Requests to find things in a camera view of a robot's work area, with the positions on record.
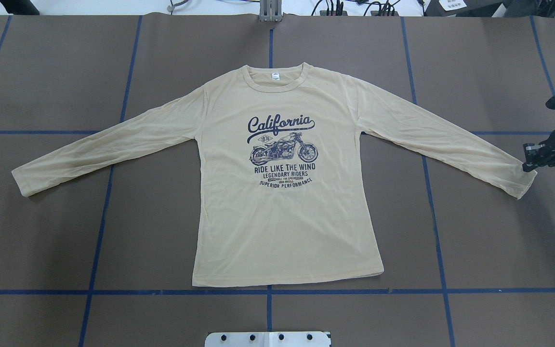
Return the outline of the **beige long-sleeve printed shirt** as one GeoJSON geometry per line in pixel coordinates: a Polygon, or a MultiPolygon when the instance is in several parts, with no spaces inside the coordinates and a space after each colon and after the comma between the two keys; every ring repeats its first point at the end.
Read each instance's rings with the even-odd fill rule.
{"type": "Polygon", "coordinates": [[[460,169],[516,199],[536,172],[436,114],[350,75],[302,63],[242,66],[12,174],[23,196],[195,140],[196,287],[297,285],[380,275],[362,133],[460,169]]]}

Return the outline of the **grey bracket at table edge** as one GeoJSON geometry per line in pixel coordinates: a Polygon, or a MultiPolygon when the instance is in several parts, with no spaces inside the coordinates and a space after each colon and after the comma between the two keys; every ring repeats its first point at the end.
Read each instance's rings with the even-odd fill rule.
{"type": "Polygon", "coordinates": [[[259,1],[260,22],[281,22],[283,19],[282,0],[259,1]]]}

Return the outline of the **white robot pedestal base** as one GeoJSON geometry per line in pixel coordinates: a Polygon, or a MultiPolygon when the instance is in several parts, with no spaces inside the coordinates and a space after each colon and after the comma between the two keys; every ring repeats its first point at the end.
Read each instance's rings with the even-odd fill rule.
{"type": "Polygon", "coordinates": [[[331,347],[329,332],[214,332],[205,338],[205,347],[331,347]]]}

